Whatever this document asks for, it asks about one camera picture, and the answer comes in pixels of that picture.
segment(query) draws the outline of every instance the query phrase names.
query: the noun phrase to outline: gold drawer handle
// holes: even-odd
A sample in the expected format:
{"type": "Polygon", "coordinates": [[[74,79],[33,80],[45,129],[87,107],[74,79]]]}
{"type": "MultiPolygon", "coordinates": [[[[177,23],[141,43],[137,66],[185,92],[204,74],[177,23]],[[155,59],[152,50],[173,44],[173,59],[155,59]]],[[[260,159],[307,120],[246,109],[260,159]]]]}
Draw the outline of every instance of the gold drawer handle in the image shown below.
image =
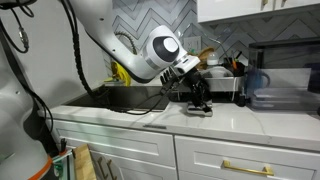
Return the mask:
{"type": "Polygon", "coordinates": [[[244,168],[238,168],[231,166],[230,161],[223,161],[223,166],[226,169],[232,169],[236,171],[242,171],[247,173],[253,173],[253,174],[260,174],[260,175],[266,175],[266,176],[274,176],[273,170],[270,167],[264,167],[263,171],[257,171],[257,170],[251,170],[251,169],[244,169],[244,168]]]}
{"type": "Polygon", "coordinates": [[[98,165],[99,165],[99,168],[100,168],[100,171],[102,173],[102,176],[103,176],[103,179],[108,179],[108,174],[106,174],[102,168],[102,165],[101,165],[101,162],[102,162],[102,157],[99,158],[98,160],[98,165]]]}
{"type": "Polygon", "coordinates": [[[109,169],[109,172],[110,172],[110,175],[111,175],[111,179],[112,179],[112,180],[117,180],[118,177],[113,175],[113,172],[112,172],[112,169],[111,169],[111,163],[112,163],[112,160],[110,159],[110,160],[107,162],[107,165],[108,165],[108,169],[109,169]]]}

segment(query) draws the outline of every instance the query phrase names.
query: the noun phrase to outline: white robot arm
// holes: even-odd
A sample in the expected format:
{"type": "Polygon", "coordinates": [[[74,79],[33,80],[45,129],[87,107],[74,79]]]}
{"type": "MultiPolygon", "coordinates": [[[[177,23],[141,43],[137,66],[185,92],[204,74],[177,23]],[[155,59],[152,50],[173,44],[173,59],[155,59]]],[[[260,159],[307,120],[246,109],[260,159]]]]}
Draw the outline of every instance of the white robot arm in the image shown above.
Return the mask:
{"type": "Polygon", "coordinates": [[[70,2],[88,35],[137,82],[150,82],[170,65],[179,75],[183,75],[200,62],[197,57],[187,55],[179,40],[166,26],[154,29],[143,50],[134,55],[114,35],[112,0],[70,0],[70,2]]]}

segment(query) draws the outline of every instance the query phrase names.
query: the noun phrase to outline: white cabinet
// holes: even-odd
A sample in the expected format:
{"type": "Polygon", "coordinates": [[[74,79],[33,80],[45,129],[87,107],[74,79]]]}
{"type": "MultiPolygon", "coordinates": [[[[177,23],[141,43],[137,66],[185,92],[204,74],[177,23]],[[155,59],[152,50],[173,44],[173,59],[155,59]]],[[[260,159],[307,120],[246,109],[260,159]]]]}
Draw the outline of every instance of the white cabinet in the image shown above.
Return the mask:
{"type": "Polygon", "coordinates": [[[240,17],[273,10],[273,0],[198,0],[198,22],[240,17]]]}
{"type": "Polygon", "coordinates": [[[320,0],[276,0],[275,3],[275,9],[281,10],[319,4],[320,0]]]}
{"type": "Polygon", "coordinates": [[[320,154],[183,136],[175,141],[179,171],[203,176],[199,180],[320,180],[320,154]]]}
{"type": "MultiPolygon", "coordinates": [[[[320,0],[198,0],[198,22],[225,20],[235,17],[255,18],[256,15],[296,8],[307,10],[308,5],[320,4],[320,0]]],[[[283,14],[292,11],[281,11],[283,14]]]]}
{"type": "Polygon", "coordinates": [[[68,148],[88,144],[101,180],[111,174],[117,180],[178,179],[172,135],[61,120],[53,127],[57,143],[65,138],[68,148]]]}
{"type": "Polygon", "coordinates": [[[177,180],[178,178],[174,167],[165,167],[95,151],[91,151],[91,157],[101,180],[177,180]]]}
{"type": "Polygon", "coordinates": [[[86,143],[97,152],[175,167],[172,135],[54,120],[53,137],[73,147],[86,143]]]}

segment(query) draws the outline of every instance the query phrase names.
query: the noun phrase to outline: white countertop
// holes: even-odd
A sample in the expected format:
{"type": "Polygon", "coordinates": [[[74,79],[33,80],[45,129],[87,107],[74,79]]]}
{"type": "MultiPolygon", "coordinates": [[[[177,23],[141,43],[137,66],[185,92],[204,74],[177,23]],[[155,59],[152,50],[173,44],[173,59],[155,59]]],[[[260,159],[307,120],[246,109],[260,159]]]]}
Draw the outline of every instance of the white countertop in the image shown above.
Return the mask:
{"type": "Polygon", "coordinates": [[[54,119],[320,151],[317,115],[254,112],[235,104],[213,104],[213,116],[200,117],[186,114],[186,106],[169,103],[165,111],[144,116],[73,106],[58,106],[51,112],[54,119]],[[166,129],[143,127],[146,124],[166,129]]]}

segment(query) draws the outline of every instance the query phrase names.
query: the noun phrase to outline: wall cabinet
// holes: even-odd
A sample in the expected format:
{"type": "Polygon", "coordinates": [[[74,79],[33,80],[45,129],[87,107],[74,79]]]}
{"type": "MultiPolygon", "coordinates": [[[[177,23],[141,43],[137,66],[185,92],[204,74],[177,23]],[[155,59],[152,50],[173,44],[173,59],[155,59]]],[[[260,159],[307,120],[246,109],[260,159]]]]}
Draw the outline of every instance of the wall cabinet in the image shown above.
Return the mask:
{"type": "Polygon", "coordinates": [[[275,10],[303,7],[319,3],[319,0],[276,0],[275,10]]]}
{"type": "Polygon", "coordinates": [[[221,20],[273,10],[273,0],[199,0],[198,22],[221,20]]]}
{"type": "Polygon", "coordinates": [[[320,4],[319,0],[198,0],[198,22],[224,20],[235,17],[255,17],[262,13],[320,4]]]}

